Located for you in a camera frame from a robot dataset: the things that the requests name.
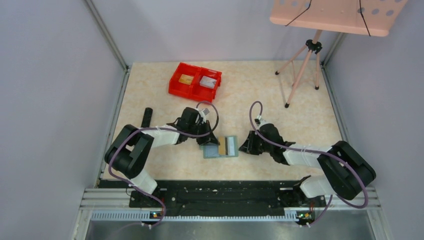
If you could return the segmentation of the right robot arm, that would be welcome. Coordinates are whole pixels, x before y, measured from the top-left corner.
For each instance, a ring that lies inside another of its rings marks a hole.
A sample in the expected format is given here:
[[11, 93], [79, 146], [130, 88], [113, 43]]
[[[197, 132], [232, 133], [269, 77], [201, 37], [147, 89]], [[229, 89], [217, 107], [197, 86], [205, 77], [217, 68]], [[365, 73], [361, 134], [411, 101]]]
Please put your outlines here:
[[279, 164], [322, 170], [322, 175], [300, 181], [299, 188], [307, 198], [336, 195], [350, 201], [377, 177], [371, 165], [348, 142], [340, 140], [329, 147], [305, 146], [285, 141], [272, 123], [251, 130], [239, 151], [256, 156], [267, 153]]

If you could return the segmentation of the green card holder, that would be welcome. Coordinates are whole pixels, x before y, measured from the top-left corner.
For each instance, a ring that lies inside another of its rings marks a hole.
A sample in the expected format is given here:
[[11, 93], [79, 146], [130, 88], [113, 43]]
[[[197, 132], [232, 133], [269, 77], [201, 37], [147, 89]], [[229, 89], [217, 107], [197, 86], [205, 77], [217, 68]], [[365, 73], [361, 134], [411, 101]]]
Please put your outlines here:
[[221, 158], [235, 158], [238, 157], [239, 151], [238, 151], [238, 141], [237, 137], [235, 135], [227, 135], [225, 136], [227, 140], [227, 155], [220, 156], [216, 158], [204, 158], [204, 146], [200, 146], [200, 149], [202, 150], [203, 158], [204, 159], [221, 159]]

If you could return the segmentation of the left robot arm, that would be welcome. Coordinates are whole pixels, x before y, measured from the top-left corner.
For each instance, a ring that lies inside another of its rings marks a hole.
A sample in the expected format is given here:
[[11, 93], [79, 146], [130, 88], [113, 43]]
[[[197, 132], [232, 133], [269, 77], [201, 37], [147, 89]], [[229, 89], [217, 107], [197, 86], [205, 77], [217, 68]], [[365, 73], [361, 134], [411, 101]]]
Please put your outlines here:
[[174, 122], [160, 127], [135, 127], [125, 125], [104, 155], [109, 167], [123, 174], [129, 185], [152, 194], [158, 184], [145, 170], [152, 148], [178, 145], [187, 139], [195, 139], [199, 146], [218, 146], [207, 120], [209, 110], [186, 107]]

